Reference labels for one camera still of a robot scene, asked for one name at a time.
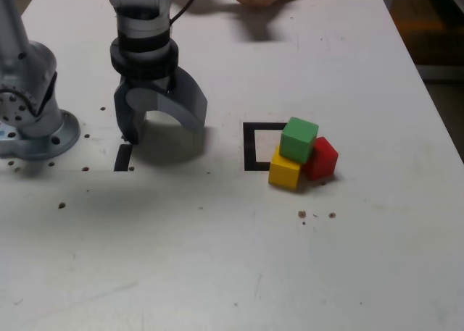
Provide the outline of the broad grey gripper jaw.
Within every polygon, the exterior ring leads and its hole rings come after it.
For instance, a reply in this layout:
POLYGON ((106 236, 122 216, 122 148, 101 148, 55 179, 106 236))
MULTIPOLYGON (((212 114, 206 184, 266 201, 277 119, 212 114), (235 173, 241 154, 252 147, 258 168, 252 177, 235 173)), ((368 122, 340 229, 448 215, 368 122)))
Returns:
POLYGON ((127 102, 137 112, 158 111, 169 114, 184 128, 200 131, 204 128, 207 99, 195 79, 182 68, 174 72, 175 88, 169 93, 156 93, 133 88, 127 102))

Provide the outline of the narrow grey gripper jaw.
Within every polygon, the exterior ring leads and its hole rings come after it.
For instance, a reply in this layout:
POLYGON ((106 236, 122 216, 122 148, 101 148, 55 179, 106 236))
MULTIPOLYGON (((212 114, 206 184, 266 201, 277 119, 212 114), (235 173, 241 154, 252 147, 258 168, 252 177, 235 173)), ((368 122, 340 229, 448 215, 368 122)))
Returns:
POLYGON ((127 102, 128 93, 133 87, 121 80, 114 94, 117 124, 129 143, 139 144, 143 136, 144 113, 137 112, 127 102))

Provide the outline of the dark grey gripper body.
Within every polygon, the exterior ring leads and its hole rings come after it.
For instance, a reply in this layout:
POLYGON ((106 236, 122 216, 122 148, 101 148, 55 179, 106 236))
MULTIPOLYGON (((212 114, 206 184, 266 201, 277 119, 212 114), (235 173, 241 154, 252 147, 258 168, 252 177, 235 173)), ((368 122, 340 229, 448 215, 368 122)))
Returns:
POLYGON ((135 80, 129 77, 121 77, 120 85, 129 89, 144 88, 156 93, 169 93, 175 88, 174 77, 164 77, 157 80, 135 80))

